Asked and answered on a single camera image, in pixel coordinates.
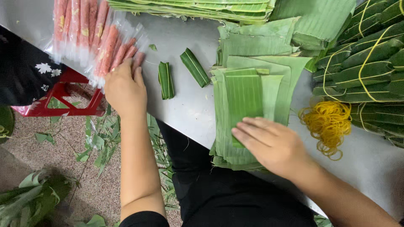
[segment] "stack of banana leaves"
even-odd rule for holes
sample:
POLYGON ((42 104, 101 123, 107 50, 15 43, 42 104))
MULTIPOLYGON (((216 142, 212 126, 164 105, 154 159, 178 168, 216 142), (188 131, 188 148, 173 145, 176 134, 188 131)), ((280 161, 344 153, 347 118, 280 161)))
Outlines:
POLYGON ((315 72, 315 63, 351 21, 355 0, 278 0, 271 20, 301 16, 293 32, 292 43, 300 47, 301 56, 313 57, 306 69, 315 72))
POLYGON ((108 0, 116 10, 162 17, 203 17, 214 20, 265 23, 276 0, 108 0))
POLYGON ((338 46, 316 63, 313 94, 352 104, 352 124, 404 147, 404 14, 400 0, 359 5, 338 46))
POLYGON ((355 5, 355 0, 306 0, 304 4, 277 0, 271 22, 240 26, 225 21, 218 27, 220 45, 211 70, 216 141, 210 154, 215 166, 264 169, 232 136, 231 128, 246 116, 287 126, 293 90, 312 61, 301 50, 321 51, 335 40, 355 5))

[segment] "person's left hand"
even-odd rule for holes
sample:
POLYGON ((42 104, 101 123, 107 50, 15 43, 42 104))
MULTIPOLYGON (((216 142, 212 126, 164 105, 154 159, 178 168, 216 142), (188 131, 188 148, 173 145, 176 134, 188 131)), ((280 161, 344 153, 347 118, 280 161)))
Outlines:
POLYGON ((132 59, 125 60, 105 77, 105 97, 122 119, 146 114, 147 93, 142 68, 137 67, 132 78, 132 59))

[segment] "red plastic stool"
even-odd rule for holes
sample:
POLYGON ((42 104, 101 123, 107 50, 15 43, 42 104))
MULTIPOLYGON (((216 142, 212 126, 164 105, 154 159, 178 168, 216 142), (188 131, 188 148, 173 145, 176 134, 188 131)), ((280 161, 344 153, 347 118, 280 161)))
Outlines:
POLYGON ((59 82, 57 82, 48 94, 34 101, 29 106, 12 106, 15 111, 19 112, 24 117, 55 117, 55 116, 92 116, 96 115, 101 117, 104 115, 105 110, 99 110, 98 106, 101 103, 104 94, 102 94, 101 89, 97 89, 94 92, 90 100, 90 104, 84 108, 79 109, 73 106, 71 103, 63 99, 63 97, 69 97, 70 93, 68 91, 69 87, 77 87, 77 85, 72 85, 70 83, 81 83, 88 84, 88 79, 81 75, 80 73, 67 68, 61 75, 59 82), (48 104, 51 98, 54 97, 61 103, 65 104, 68 108, 65 109, 50 109, 48 104))

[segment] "black clothing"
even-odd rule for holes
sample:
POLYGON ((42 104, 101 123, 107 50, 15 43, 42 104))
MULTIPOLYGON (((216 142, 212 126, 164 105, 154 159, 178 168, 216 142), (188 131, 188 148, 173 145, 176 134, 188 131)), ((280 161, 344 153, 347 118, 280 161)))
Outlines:
MULTIPOLYGON (((209 150, 157 121, 173 162, 183 226, 315 227, 312 211, 246 171, 212 167, 209 150)), ((139 212, 121 227, 168 226, 156 212, 139 212)))

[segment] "rubber band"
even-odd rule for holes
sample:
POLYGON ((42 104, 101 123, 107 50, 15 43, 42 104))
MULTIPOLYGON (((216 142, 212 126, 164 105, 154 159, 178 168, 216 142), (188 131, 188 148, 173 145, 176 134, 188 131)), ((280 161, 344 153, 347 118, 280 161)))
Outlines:
POLYGON ((380 40, 383 38, 384 34, 386 34, 386 32, 387 32, 391 27, 392 27, 392 25, 391 25, 390 27, 388 27, 388 28, 383 32, 383 34, 379 37, 379 39, 376 41, 376 43, 374 44, 374 46, 373 46, 372 49, 370 50, 368 56, 367 56, 366 59, 365 59, 365 62, 362 64, 362 67, 360 68, 359 73, 358 73, 358 78, 359 78, 360 83, 362 84, 363 89, 365 90, 366 94, 367 94, 373 101, 375 101, 375 102, 383 102, 383 101, 378 101, 378 100, 374 99, 373 96, 371 96, 371 94, 369 93, 368 89, 366 88, 366 86, 365 86, 365 84, 363 83, 362 78, 361 78, 360 76, 361 76, 362 70, 363 70, 363 68, 365 67, 366 62, 369 60, 369 58, 370 58, 370 56, 371 56, 373 50, 376 48, 376 46, 378 45, 378 43, 380 42, 380 40))
POLYGON ((339 100, 339 99, 337 99, 337 98, 335 98, 335 97, 333 97, 332 95, 329 95, 329 94, 327 93, 327 91, 326 91, 326 75, 327 75, 328 67, 330 66, 331 59, 332 59, 332 57, 333 57, 334 55, 340 53, 343 49, 345 49, 345 48, 347 48, 347 47, 350 47, 350 46, 353 45, 353 44, 355 44, 355 43, 351 43, 350 45, 347 45, 346 47, 344 47, 344 48, 342 48, 341 50, 339 50, 339 51, 333 53, 333 54, 330 56, 330 59, 328 60, 327 67, 325 68, 325 72, 324 72, 324 75, 323 75, 323 76, 324 76, 324 78, 323 78, 323 91, 324 91, 324 93, 326 93, 327 96, 329 96, 329 97, 331 97, 331 98, 337 100, 338 102, 342 102, 342 101, 339 100))
POLYGON ((362 122, 362 127, 363 127, 363 129, 364 129, 365 131, 369 132, 369 131, 365 128, 365 125, 364 125, 363 119, 362 119, 362 110, 363 110, 363 108, 365 108, 365 106, 366 106, 366 103, 364 103, 363 106, 362 106, 362 108, 360 109, 359 117, 360 117, 360 122, 362 122))
POLYGON ((298 116, 317 142, 317 150, 330 160, 338 161, 343 153, 337 147, 344 142, 344 136, 351 133, 351 104, 349 107, 336 101, 323 101, 313 108, 303 108, 298 116))
POLYGON ((360 19, 360 22, 359 22, 359 33, 362 36, 362 38, 365 38, 365 36, 363 35, 362 30, 360 29, 360 26, 362 25, 363 17, 365 16, 365 11, 368 8, 369 3, 370 3, 370 0, 368 0, 368 2, 366 3, 365 9, 363 10, 363 13, 362 13, 362 18, 360 19))

